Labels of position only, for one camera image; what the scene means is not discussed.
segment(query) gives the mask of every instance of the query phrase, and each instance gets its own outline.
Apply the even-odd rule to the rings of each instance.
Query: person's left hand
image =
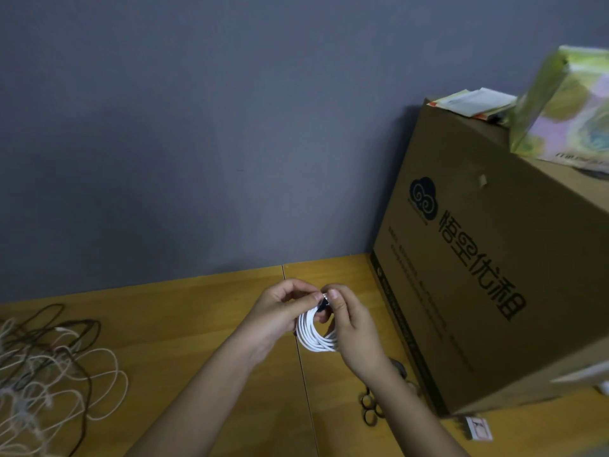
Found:
[[[323,295],[313,284],[286,279],[267,288],[239,324],[234,336],[253,348],[256,363],[263,361],[285,332],[294,331],[296,318],[315,308]],[[315,315],[315,321],[327,322],[330,311],[324,310]]]

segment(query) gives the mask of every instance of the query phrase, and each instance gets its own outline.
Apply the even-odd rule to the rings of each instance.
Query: tissue package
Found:
[[[512,114],[511,151],[609,173],[609,51],[561,46]]]

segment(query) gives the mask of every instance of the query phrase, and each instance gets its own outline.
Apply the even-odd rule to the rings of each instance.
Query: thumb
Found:
[[[349,317],[349,311],[346,306],[345,299],[342,297],[340,292],[336,289],[328,290],[328,302],[334,313],[334,323],[336,328],[351,327],[351,318]]]
[[[296,318],[301,314],[306,313],[308,310],[315,308],[319,302],[322,301],[322,298],[324,298],[324,296],[321,292],[315,292],[289,303],[287,307],[289,308],[292,317]]]

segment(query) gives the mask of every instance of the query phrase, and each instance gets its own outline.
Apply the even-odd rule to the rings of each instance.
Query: person's right hand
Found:
[[[343,361],[362,382],[370,385],[377,375],[391,367],[391,362],[383,351],[368,308],[346,285],[328,284],[322,292],[328,294],[334,313],[338,350]]]

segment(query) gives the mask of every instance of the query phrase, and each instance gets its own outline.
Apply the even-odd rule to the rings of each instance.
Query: forearm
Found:
[[[212,354],[126,457],[207,455],[253,365],[247,344],[233,334]]]
[[[369,382],[404,455],[468,457],[388,362]]]

